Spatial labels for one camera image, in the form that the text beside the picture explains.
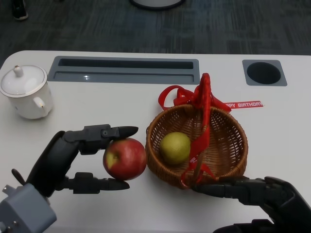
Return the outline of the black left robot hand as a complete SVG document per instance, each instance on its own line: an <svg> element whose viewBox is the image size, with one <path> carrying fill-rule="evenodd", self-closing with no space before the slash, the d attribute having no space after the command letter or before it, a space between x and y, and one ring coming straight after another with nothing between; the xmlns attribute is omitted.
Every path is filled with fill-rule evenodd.
<svg viewBox="0 0 311 233"><path fill-rule="evenodd" d="M129 184L112 178L98 179L88 172L66 176L77 154L94 155L108 148L111 141L137 133L136 126L111 127L109 124L85 126L81 131L59 131L44 149L26 183L45 197L54 191L72 190L74 194L98 194L101 191L129 189Z"/></svg>

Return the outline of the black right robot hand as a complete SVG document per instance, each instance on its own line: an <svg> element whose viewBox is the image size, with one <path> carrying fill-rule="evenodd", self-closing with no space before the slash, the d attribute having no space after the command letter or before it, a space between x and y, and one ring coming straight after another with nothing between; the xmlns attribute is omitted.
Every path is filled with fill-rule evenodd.
<svg viewBox="0 0 311 233"><path fill-rule="evenodd" d="M297 189L275 177L250 179L222 177L211 184L197 184L193 191L212 197L237 199L243 205L259 206L269 219L235 223L218 233L309 233L311 208Z"/></svg>

